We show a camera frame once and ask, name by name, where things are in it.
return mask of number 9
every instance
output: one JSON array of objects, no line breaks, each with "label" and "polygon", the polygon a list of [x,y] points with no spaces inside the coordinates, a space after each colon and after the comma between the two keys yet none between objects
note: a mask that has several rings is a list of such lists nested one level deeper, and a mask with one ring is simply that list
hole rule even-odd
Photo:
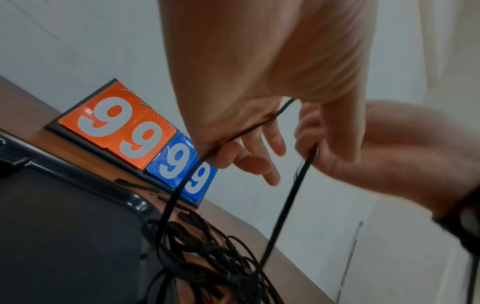
[{"label": "number 9", "polygon": [[[153,130],[153,135],[149,139],[143,139],[143,136],[146,131]],[[144,157],[149,154],[160,142],[162,139],[163,131],[162,128],[152,122],[145,121],[144,123],[139,124],[131,135],[131,139],[137,145],[142,145],[138,150],[132,150],[132,144],[122,140],[120,143],[120,152],[123,153],[126,157],[137,159]]]},{"label": "number 9", "polygon": [[[175,157],[180,151],[183,152],[183,155],[179,160],[176,160]],[[175,166],[175,168],[173,168],[172,171],[169,171],[168,166],[161,164],[160,166],[158,166],[158,171],[166,179],[176,178],[189,162],[189,158],[190,149],[187,147],[187,145],[183,143],[177,143],[170,148],[170,151],[168,152],[168,155],[166,157],[166,161],[168,162],[168,164],[170,166]]]},{"label": "number 9", "polygon": [[[120,106],[121,112],[115,117],[110,117],[107,112],[114,106]],[[100,101],[93,110],[95,117],[100,121],[107,122],[107,124],[95,128],[94,121],[82,115],[78,119],[78,128],[93,137],[107,136],[123,127],[132,117],[132,113],[132,106],[126,100],[120,97],[108,97]]]},{"label": "number 9", "polygon": [[[199,173],[200,173],[200,170],[201,169],[205,169],[203,171],[203,174],[201,176],[199,176]],[[193,183],[191,181],[189,181],[186,186],[185,186],[185,190],[190,193],[190,194],[195,194],[197,192],[200,191],[200,189],[202,189],[202,187],[205,185],[205,183],[207,182],[208,178],[210,176],[210,165],[208,165],[207,163],[203,163],[198,169],[197,171],[195,171],[195,173],[193,174],[193,176],[191,177],[191,179],[196,182],[196,185],[193,186]]]}]

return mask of wooden table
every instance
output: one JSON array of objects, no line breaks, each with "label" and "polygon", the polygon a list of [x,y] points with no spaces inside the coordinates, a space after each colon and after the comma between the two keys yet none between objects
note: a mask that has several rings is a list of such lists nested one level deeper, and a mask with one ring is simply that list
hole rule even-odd
[{"label": "wooden table", "polygon": [[[0,76],[0,128],[109,180],[121,178],[145,184],[118,167],[43,129],[44,125],[59,114],[57,110]],[[141,190],[136,192],[160,210],[164,208],[165,204],[155,196]],[[205,199],[197,212],[225,234],[240,238],[260,259],[268,240],[257,229]],[[264,270],[285,303],[333,303],[277,249],[271,254]],[[180,302],[193,303],[188,288],[181,288],[181,282],[179,286]]]}]

